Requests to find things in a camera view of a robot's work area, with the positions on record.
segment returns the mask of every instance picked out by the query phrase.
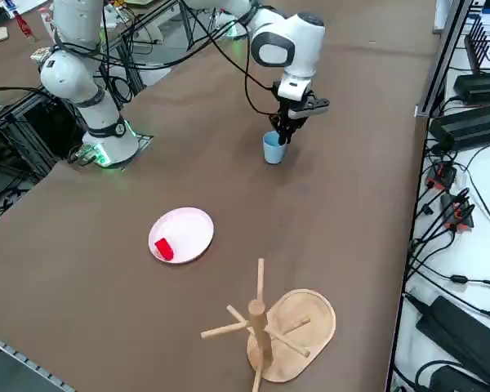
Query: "wooden stand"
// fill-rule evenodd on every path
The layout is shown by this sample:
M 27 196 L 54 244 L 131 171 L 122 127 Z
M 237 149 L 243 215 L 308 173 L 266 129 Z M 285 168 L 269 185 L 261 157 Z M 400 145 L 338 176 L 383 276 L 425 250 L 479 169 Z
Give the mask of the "wooden stand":
M 305 289 L 293 290 L 267 312 L 263 288 L 264 260 L 259 259 L 257 296 L 248 304 L 249 319 L 229 305 L 227 310 L 238 323 L 202 332 L 202 339 L 206 339 L 248 330 L 247 354 L 256 371 L 252 392 L 259 390 L 261 378 L 272 382 L 296 378 L 325 348 L 336 331 L 334 309 L 321 294 Z

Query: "pink plate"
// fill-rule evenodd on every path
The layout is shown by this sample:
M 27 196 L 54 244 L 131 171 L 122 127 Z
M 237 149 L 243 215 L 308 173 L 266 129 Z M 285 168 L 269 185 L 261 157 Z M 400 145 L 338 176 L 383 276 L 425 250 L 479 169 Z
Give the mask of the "pink plate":
M 202 210 L 183 207 L 172 210 L 154 224 L 149 233 L 150 252 L 158 260 L 170 264 L 184 264 L 196 260 L 209 247 L 214 236 L 214 223 Z M 174 252 L 172 260 L 166 261 L 158 252 L 155 243 L 165 238 Z

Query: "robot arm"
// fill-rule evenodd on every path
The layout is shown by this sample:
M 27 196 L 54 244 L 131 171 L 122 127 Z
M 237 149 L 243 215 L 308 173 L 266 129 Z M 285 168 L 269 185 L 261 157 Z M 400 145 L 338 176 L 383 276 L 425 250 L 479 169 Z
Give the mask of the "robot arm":
M 252 58 L 260 65 L 284 68 L 273 94 L 280 103 L 270 116 L 280 144 L 290 143 L 292 133 L 309 116 L 327 111 L 328 100 L 310 90 L 316 72 L 325 27 L 316 16 L 300 13 L 288 19 L 256 0 L 183 0 L 193 9 L 223 8 L 251 31 Z M 54 0 L 55 40 L 94 51 L 100 41 L 103 0 Z M 75 105 L 89 127 L 85 145 L 97 153 L 96 162 L 107 167 L 131 158 L 138 140 L 118 112 L 112 96 L 95 84 L 98 63 L 87 56 L 66 51 L 51 54 L 41 69 L 43 86 L 53 95 Z

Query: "brown tabletop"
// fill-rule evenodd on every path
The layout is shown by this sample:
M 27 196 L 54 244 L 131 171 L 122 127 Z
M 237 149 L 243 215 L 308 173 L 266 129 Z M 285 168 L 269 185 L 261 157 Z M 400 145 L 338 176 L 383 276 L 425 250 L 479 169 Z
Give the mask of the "brown tabletop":
M 274 4 L 287 12 L 301 2 Z M 177 67 L 124 115 L 155 135 L 124 172 L 59 164 L 0 219 L 0 339 L 81 391 L 249 391 L 246 333 L 201 341 L 245 313 L 257 258 L 265 299 L 311 288 L 336 335 L 286 385 L 383 390 L 424 134 L 414 106 L 436 38 L 434 1 L 311 0 L 327 22 L 315 90 L 331 100 L 263 162 L 270 128 L 217 52 Z M 269 82 L 279 71 L 252 72 Z M 258 107 L 273 98 L 251 84 Z M 195 206 L 215 222 L 203 257 L 178 268 L 149 253 L 152 224 Z
M 22 34 L 15 19 L 5 26 L 9 38 L 0 42 L 0 87 L 38 87 L 40 74 L 31 55 L 40 47 L 52 45 L 51 37 L 42 23 L 38 11 L 33 10 L 22 15 L 33 30 L 37 41 L 30 43 Z M 0 91 L 0 104 L 10 105 L 28 94 L 26 91 Z

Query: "metal frame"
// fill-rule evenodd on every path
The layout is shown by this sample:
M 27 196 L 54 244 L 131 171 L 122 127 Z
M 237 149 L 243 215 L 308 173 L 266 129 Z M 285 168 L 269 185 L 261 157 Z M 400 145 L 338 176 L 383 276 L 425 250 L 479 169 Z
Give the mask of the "metal frame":
M 26 366 L 27 368 L 31 369 L 33 372 L 37 373 L 40 377 L 49 380 L 53 385 L 57 386 L 64 392 L 75 392 L 75 389 L 72 388 L 70 385 L 64 383 L 58 377 L 49 373 L 47 370 L 45 370 L 43 367 L 39 366 L 38 364 L 36 364 L 35 362 L 27 358 L 25 355 L 19 353 L 9 345 L 6 345 L 3 341 L 0 341 L 0 351 L 14 358 L 16 361 Z
M 472 2 L 473 0 L 454 0 L 450 7 L 447 22 L 439 39 L 438 50 L 435 53 L 434 62 L 430 66 L 423 94 L 417 106 L 417 117 L 429 118 L 432 114 L 435 101 L 443 90 L 443 81 L 456 49 L 457 41 L 465 27 L 465 20 Z

